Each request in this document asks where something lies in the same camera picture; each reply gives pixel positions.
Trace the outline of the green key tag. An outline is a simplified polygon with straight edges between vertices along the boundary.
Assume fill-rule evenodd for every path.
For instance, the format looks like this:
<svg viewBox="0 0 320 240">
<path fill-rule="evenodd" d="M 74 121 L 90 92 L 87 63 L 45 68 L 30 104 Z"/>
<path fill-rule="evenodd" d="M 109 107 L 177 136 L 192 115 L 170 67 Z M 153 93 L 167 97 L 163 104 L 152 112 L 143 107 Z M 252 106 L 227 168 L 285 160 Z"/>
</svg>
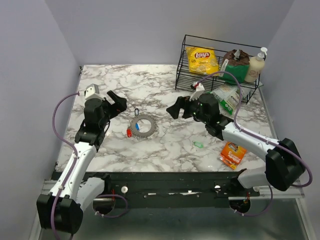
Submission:
<svg viewBox="0 0 320 240">
<path fill-rule="evenodd" d="M 195 147 L 197 147 L 197 148 L 200 148 L 200 149 L 204 147 L 201 142 L 197 142 L 197 141 L 194 141 L 194 142 L 193 142 L 193 145 L 194 145 Z"/>
</svg>

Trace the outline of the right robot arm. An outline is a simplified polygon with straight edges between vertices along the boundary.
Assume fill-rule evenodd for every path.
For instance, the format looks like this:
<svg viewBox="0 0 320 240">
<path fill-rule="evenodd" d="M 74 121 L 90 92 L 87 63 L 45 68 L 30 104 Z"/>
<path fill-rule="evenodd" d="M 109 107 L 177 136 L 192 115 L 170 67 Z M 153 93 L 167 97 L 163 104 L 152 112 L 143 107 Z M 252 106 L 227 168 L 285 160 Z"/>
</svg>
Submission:
<svg viewBox="0 0 320 240">
<path fill-rule="evenodd" d="M 211 93 L 204 93 L 196 100 L 179 96 L 166 109 L 173 119 L 179 117 L 180 110 L 183 110 L 182 118 L 204 123 L 211 136 L 239 145 L 264 160 L 264 167 L 242 170 L 230 183 L 230 191 L 236 196 L 259 186 L 272 186 L 284 192 L 306 170 L 292 140 L 269 138 L 236 125 L 234 120 L 220 113 L 219 102 Z"/>
</svg>

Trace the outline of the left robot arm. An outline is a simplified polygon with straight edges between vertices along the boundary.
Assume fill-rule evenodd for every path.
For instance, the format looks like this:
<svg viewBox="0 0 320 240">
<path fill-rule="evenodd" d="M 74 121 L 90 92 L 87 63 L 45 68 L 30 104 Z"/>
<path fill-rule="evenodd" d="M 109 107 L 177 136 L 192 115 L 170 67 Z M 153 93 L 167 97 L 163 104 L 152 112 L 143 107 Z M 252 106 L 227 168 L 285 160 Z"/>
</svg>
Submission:
<svg viewBox="0 0 320 240">
<path fill-rule="evenodd" d="M 83 180 L 86 170 L 100 149 L 111 119 L 127 109 L 127 100 L 108 91 L 114 101 L 101 97 L 98 90 L 89 87 L 84 92 L 84 119 L 77 131 L 74 143 L 56 136 L 72 148 L 72 154 L 55 185 L 47 194 L 40 194 L 37 213 L 40 226 L 52 230 L 58 240 L 58 232 L 73 236 L 79 230 L 86 208 L 96 197 L 107 197 L 111 185 L 99 177 Z"/>
</svg>

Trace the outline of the small dark carabiner clip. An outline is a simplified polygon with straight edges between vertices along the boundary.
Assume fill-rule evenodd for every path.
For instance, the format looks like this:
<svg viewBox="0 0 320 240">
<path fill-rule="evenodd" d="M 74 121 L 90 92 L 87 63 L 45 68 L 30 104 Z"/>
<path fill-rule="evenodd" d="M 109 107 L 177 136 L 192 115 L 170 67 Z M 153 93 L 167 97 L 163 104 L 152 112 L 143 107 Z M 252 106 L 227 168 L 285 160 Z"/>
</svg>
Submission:
<svg viewBox="0 0 320 240">
<path fill-rule="evenodd" d="M 135 108 L 135 109 L 134 109 L 134 115 L 135 115 L 135 116 L 138 116 L 138 115 L 139 115 L 139 112 L 140 112 L 140 111 L 139 111 L 138 108 Z"/>
</svg>

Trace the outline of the red key tag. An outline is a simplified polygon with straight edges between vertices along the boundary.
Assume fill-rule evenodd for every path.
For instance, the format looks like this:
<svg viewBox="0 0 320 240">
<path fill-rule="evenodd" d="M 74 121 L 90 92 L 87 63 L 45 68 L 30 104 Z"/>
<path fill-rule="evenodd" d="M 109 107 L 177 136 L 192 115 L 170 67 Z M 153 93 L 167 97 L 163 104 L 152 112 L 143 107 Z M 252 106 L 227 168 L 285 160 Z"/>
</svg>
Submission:
<svg viewBox="0 0 320 240">
<path fill-rule="evenodd" d="M 131 130 L 130 128 L 128 128 L 128 129 L 126 130 L 126 134 L 127 134 L 127 137 L 128 137 L 128 138 L 131 138 L 131 137 L 132 137 L 132 130 Z"/>
</svg>

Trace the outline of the yellow Lays chips bag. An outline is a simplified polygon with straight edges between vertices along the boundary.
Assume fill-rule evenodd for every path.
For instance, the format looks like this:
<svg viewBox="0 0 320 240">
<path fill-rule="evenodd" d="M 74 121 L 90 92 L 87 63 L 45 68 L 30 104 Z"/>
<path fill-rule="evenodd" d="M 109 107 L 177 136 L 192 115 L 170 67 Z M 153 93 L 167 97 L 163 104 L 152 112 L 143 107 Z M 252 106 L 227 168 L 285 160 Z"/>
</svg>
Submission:
<svg viewBox="0 0 320 240">
<path fill-rule="evenodd" d="M 213 48 L 188 46 L 185 50 L 190 73 L 211 75 L 220 70 Z"/>
</svg>

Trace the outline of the green white snack bag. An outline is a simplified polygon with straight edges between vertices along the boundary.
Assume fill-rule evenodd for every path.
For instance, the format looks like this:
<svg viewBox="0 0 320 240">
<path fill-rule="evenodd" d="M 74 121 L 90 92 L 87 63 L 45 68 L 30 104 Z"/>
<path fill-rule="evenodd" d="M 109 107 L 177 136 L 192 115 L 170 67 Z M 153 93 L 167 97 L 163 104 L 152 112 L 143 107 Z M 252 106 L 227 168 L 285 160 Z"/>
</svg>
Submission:
<svg viewBox="0 0 320 240">
<path fill-rule="evenodd" d="M 239 103 L 246 97 L 249 90 L 239 89 L 236 85 L 223 84 L 210 91 L 218 100 L 220 106 L 230 115 L 234 114 Z"/>
</svg>

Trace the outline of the orange razor blade box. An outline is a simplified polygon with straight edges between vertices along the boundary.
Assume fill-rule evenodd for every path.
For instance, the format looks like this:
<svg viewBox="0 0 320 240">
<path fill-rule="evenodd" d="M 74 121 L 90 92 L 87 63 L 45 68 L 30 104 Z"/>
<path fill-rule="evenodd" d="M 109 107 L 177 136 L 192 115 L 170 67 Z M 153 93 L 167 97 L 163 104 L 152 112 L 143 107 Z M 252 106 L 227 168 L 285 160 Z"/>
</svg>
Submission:
<svg viewBox="0 0 320 240">
<path fill-rule="evenodd" d="M 232 170 L 236 170 L 246 153 L 247 150 L 245 148 L 228 141 L 218 159 Z"/>
</svg>

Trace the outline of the green brown coffee bag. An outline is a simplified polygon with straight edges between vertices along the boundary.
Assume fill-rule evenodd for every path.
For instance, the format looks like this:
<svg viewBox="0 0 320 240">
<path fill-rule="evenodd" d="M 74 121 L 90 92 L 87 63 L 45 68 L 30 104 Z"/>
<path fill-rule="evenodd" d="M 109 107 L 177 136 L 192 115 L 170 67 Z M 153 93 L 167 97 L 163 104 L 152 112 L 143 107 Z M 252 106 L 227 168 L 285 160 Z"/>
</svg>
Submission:
<svg viewBox="0 0 320 240">
<path fill-rule="evenodd" d="M 243 83 L 249 66 L 249 55 L 241 49 L 233 49 L 224 55 L 220 71 L 232 74 L 239 83 Z"/>
</svg>

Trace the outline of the cream lotion pump bottle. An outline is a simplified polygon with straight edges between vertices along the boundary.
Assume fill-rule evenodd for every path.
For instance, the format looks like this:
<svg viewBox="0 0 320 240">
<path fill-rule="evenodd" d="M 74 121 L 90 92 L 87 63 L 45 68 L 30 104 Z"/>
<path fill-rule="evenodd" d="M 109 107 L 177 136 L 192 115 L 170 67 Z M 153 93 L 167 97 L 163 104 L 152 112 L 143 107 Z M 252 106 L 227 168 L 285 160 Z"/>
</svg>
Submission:
<svg viewBox="0 0 320 240">
<path fill-rule="evenodd" d="M 247 83 L 253 83 L 259 78 L 260 73 L 265 67 L 265 58 L 267 56 L 268 49 L 266 47 L 261 47 L 260 52 L 250 58 L 249 68 L 244 81 Z"/>
</svg>

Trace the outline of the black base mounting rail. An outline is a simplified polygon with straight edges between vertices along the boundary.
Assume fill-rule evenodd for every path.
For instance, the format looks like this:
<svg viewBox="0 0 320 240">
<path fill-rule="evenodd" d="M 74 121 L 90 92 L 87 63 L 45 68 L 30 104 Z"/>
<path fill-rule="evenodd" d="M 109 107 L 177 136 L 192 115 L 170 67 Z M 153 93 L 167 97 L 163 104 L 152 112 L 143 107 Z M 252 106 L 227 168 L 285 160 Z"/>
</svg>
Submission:
<svg viewBox="0 0 320 240">
<path fill-rule="evenodd" d="M 86 172 L 80 178 L 104 180 L 103 194 L 123 198 L 96 199 L 93 205 L 110 209 L 228 208 L 233 200 L 260 196 L 236 182 L 238 172 Z"/>
</svg>

